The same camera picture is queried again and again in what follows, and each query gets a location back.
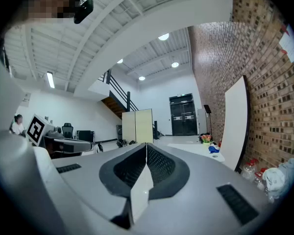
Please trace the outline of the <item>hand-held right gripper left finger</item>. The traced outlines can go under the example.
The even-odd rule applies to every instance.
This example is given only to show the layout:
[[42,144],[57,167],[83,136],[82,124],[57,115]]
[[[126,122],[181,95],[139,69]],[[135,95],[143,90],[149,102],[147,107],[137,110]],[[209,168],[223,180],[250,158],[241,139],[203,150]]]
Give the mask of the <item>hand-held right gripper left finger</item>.
[[63,185],[56,206],[70,232],[152,232],[146,144],[53,160]]

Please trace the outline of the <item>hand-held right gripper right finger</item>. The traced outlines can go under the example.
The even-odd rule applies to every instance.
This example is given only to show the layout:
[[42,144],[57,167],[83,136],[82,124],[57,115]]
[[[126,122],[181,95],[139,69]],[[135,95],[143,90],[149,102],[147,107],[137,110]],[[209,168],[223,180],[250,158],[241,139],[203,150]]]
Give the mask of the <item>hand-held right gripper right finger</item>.
[[149,144],[154,180],[137,234],[247,234],[270,209],[266,195],[211,158]]

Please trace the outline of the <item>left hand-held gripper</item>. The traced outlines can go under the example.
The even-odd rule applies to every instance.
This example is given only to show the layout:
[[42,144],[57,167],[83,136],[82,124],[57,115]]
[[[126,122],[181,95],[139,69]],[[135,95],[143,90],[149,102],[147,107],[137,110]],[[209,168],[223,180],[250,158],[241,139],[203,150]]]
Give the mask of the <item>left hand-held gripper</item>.
[[73,127],[65,123],[53,126],[49,121],[34,114],[26,131],[29,140],[44,148],[52,159],[75,157],[92,150],[92,143],[73,138]]

